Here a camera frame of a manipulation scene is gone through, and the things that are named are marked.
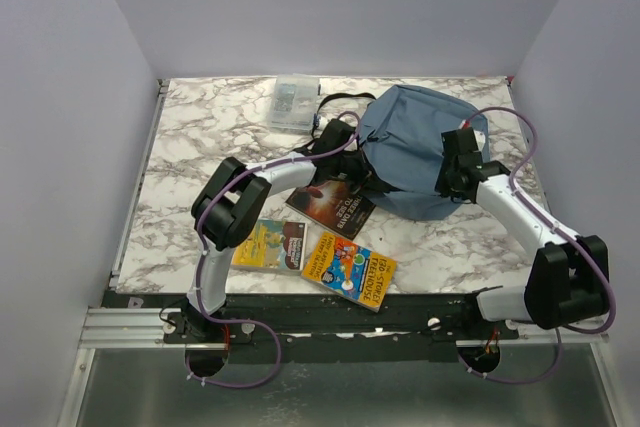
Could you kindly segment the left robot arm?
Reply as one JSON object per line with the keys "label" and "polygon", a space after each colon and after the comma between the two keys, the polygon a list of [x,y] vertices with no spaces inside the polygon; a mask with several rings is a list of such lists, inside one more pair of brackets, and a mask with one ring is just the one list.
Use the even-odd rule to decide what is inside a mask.
{"label": "left robot arm", "polygon": [[187,329],[201,342],[214,340],[222,325],[226,283],[235,248],[249,236],[266,200],[281,192],[338,177],[338,163],[358,148],[361,121],[347,111],[329,122],[313,143],[277,159],[248,165],[234,157],[216,169],[192,205],[200,254],[188,302]]}

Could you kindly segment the blue student backpack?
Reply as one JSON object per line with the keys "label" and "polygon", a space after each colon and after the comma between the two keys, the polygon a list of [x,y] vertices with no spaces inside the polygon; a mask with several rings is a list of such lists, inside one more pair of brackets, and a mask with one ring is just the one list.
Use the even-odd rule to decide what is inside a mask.
{"label": "blue student backpack", "polygon": [[370,101],[361,118],[358,148],[374,169],[378,192],[360,192],[376,206],[414,221],[442,220],[457,205],[435,190],[444,150],[442,134],[483,117],[472,104],[414,85],[394,85]]}

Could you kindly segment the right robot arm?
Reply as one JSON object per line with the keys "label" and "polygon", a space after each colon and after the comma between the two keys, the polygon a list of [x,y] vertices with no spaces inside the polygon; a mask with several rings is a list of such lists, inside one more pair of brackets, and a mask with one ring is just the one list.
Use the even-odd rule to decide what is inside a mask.
{"label": "right robot arm", "polygon": [[436,191],[488,211],[533,258],[525,285],[476,295],[477,304],[460,314],[462,331],[480,339],[502,320],[549,330],[612,315],[605,242],[596,235],[582,236],[542,211],[502,163],[483,159],[471,128],[445,132],[441,139]]}

